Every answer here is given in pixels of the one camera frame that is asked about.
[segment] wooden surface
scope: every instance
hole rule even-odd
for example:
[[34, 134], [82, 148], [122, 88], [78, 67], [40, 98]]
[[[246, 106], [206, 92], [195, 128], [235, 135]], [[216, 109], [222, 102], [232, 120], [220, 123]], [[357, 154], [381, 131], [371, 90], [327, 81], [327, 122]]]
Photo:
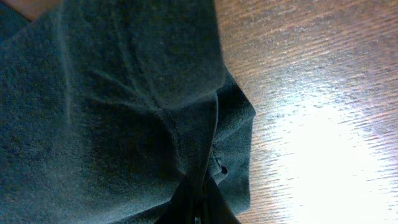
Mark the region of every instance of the wooden surface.
[[242, 223], [398, 223], [398, 1], [216, 0], [254, 105]]

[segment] brown wood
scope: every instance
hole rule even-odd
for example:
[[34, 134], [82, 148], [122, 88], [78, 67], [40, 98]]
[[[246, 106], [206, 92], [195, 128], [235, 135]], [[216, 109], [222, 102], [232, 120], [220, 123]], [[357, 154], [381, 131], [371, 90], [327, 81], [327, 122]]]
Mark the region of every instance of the brown wood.
[[224, 59], [257, 111], [241, 222], [398, 221], [398, 1], [216, 8]]

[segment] denim fabric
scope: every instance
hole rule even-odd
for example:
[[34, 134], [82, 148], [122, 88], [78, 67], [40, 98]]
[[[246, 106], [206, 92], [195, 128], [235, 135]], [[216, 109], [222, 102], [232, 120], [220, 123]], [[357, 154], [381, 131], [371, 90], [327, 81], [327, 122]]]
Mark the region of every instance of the denim fabric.
[[64, 1], [0, 45], [0, 220], [153, 223], [206, 170], [241, 212], [253, 116], [213, 1]]
[[20, 14], [0, 2], [0, 44], [28, 24]]

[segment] folded cloth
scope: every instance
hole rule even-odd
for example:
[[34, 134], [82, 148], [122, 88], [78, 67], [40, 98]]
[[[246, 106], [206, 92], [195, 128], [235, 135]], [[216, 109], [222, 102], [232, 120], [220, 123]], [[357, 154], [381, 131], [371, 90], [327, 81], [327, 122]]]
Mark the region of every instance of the folded cloth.
[[28, 20], [0, 2], [0, 44], [27, 24]]
[[213, 1], [64, 1], [0, 45], [0, 220], [154, 223], [206, 174], [239, 213], [253, 117]]

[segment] wooden table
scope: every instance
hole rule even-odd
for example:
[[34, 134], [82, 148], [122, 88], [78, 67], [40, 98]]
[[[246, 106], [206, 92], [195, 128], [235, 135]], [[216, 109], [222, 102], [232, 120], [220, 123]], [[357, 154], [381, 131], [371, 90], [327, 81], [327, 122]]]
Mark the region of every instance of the wooden table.
[[[34, 19], [59, 0], [3, 1]], [[242, 223], [396, 223], [398, 1], [215, 2], [257, 111]]]

